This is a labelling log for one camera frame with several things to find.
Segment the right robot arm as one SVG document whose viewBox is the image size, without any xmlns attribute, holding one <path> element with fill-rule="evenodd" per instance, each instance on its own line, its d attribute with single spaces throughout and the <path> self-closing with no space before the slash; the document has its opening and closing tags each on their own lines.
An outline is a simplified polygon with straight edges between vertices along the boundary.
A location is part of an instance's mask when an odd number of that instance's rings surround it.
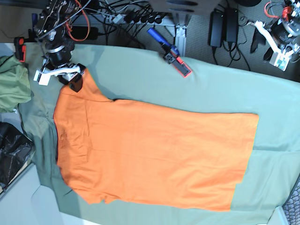
<svg viewBox="0 0 300 225">
<path fill-rule="evenodd" d="M 74 50 L 74 43 L 66 40 L 65 33 L 71 33 L 69 21 L 77 14 L 82 12 L 91 2 L 90 0 L 81 5 L 77 0 L 52 0 L 48 5 L 48 9 L 40 16 L 35 32 L 37 34 L 37 42 L 45 41 L 46 54 L 44 55 L 43 66 L 40 70 L 36 70 L 34 81 L 39 85 L 47 86 L 51 77 L 59 77 L 59 81 L 64 84 L 70 84 L 70 88 L 78 92 L 82 88 L 82 75 L 86 69 L 82 64 L 74 64 L 71 62 L 71 52 Z M 74 41 L 85 40 L 90 33 L 90 22 L 87 18 L 87 35 L 84 39 L 75 40 L 74 37 L 69 37 Z M 271 34 L 264 28 L 261 21 L 252 23 L 260 36 L 268 41 L 271 46 L 275 44 Z M 164 58 L 167 62 L 173 65 L 179 73 L 184 77 L 191 73 L 188 66 L 180 59 L 180 53 L 175 45 L 170 44 L 157 30 L 149 28 L 147 33 L 150 34 L 165 50 Z"/>
</svg>

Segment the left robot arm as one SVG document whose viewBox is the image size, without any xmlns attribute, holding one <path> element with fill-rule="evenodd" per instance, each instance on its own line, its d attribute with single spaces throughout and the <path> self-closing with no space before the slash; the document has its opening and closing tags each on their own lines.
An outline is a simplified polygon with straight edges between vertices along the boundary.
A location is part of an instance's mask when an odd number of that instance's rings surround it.
<svg viewBox="0 0 300 225">
<path fill-rule="evenodd" d="M 268 1 L 264 6 L 264 14 L 272 19 L 268 24 L 262 21 L 248 21 L 255 27 L 250 52 L 254 53 L 258 45 L 269 44 L 269 52 L 265 60 L 270 60 L 276 53 L 291 59 L 300 51 L 296 38 L 300 36 L 300 2 L 284 0 L 283 2 Z"/>
</svg>

